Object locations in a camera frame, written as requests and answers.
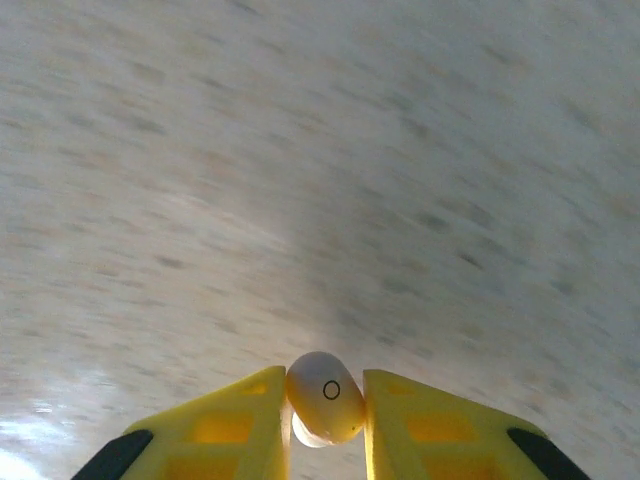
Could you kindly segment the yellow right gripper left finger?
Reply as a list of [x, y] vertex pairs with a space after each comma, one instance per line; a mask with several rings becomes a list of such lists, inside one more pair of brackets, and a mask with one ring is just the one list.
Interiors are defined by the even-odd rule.
[[106, 443], [76, 479], [289, 477], [285, 372], [272, 366], [149, 416]]

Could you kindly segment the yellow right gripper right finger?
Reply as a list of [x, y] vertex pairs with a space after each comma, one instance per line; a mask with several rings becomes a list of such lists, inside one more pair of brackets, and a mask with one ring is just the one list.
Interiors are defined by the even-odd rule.
[[370, 479], [584, 479], [536, 425], [385, 370], [363, 373]]

